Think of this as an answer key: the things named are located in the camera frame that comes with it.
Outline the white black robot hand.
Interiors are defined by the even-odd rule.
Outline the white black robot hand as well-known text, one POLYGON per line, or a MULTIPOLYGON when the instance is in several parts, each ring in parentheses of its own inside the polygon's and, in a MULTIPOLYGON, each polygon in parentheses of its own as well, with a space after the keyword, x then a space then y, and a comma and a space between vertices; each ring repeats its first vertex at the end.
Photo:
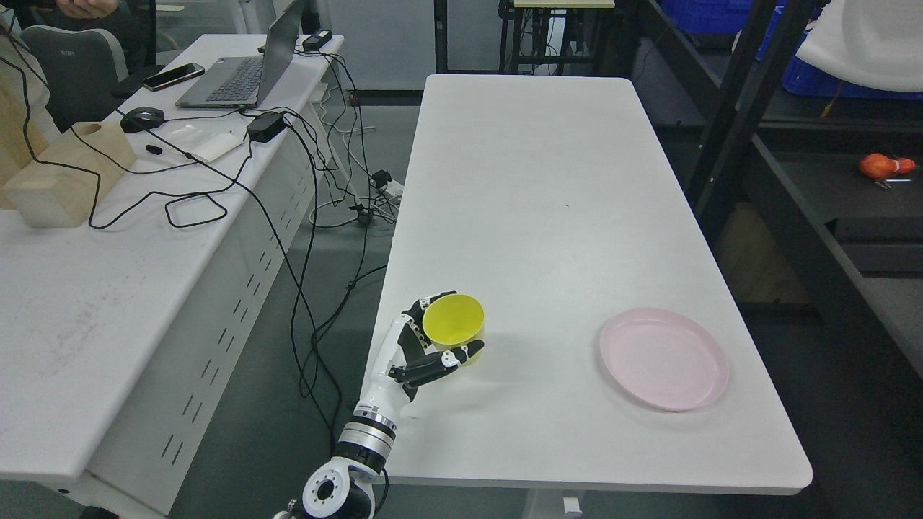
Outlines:
POLYGON ((447 291, 416 299, 393 319, 363 382, 353 411, 355 421, 379 422, 392 433, 402 408, 413 401, 421 386, 468 367, 480 357, 485 347, 481 329, 452 344, 436 338, 436 326, 425 324, 425 319, 435 318, 443 306, 460 296, 447 291))

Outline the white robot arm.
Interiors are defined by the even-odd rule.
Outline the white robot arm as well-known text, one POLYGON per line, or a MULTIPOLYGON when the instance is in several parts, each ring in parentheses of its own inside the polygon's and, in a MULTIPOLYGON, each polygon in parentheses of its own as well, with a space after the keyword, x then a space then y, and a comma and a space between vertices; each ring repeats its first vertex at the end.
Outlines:
POLYGON ((374 518, 373 483, 383 474, 396 425, 369 411, 346 423, 329 462, 309 477, 300 498, 274 518, 374 518))

